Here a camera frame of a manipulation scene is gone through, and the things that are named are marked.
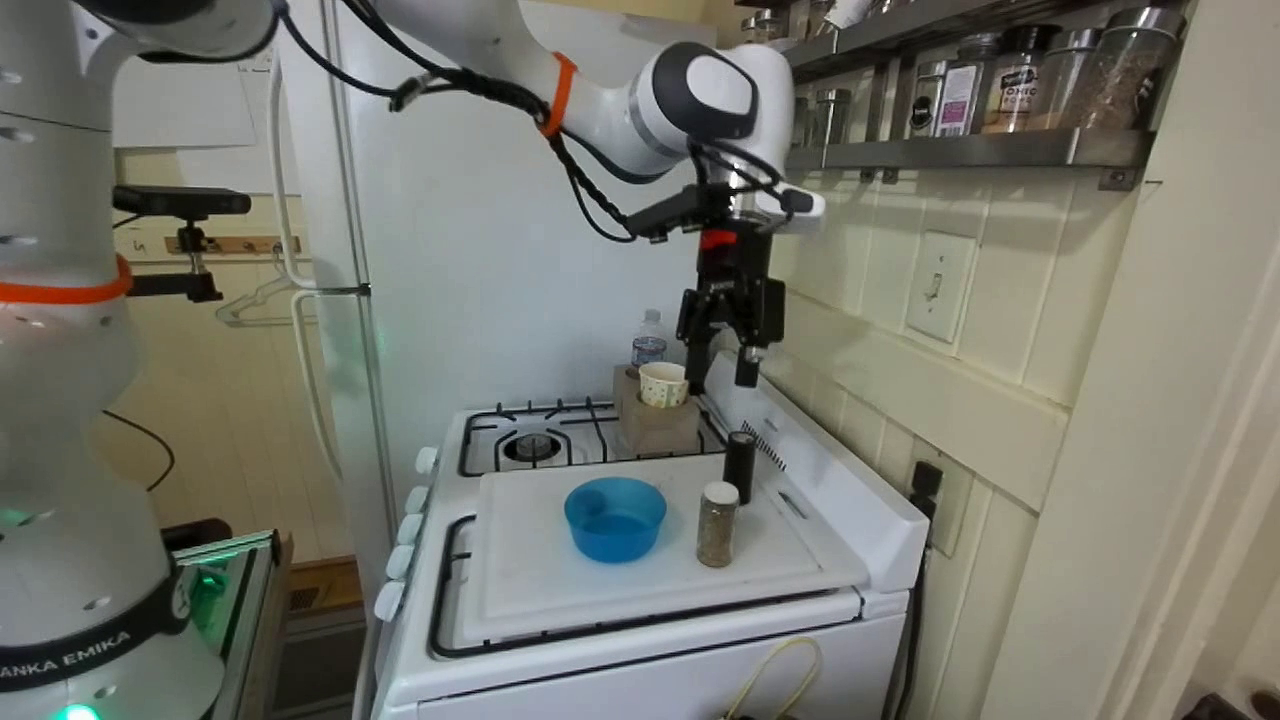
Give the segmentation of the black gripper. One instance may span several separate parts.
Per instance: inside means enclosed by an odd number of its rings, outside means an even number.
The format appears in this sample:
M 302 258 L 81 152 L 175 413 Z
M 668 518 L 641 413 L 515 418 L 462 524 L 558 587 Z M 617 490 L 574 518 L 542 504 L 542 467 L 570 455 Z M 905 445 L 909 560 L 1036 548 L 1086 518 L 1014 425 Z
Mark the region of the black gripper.
M 786 338 L 786 286 L 770 278 L 770 243 L 703 248 L 695 286 L 681 302 L 677 338 L 690 349 L 690 393 L 703 398 L 711 369 L 711 338 L 732 329 L 745 344 L 737 354 L 737 384 L 755 390 L 766 349 Z

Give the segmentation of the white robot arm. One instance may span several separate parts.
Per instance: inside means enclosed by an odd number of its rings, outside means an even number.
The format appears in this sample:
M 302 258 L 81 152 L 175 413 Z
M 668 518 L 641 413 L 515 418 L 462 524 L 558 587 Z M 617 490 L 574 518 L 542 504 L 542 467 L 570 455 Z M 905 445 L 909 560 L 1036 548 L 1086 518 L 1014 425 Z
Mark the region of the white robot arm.
M 558 158 L 647 186 L 668 229 L 774 232 L 815 210 L 786 179 L 792 69 L 770 43 L 668 43 L 608 89 L 544 50 L 515 0 L 350 0 L 425 64 L 394 97 L 473 93 L 533 118 Z M 147 493 L 92 450 L 130 390 L 132 270 L 111 243 L 111 89 L 132 57 L 230 64 L 274 43 L 288 0 L 0 0 L 0 720 L 202 720 L 226 660 Z

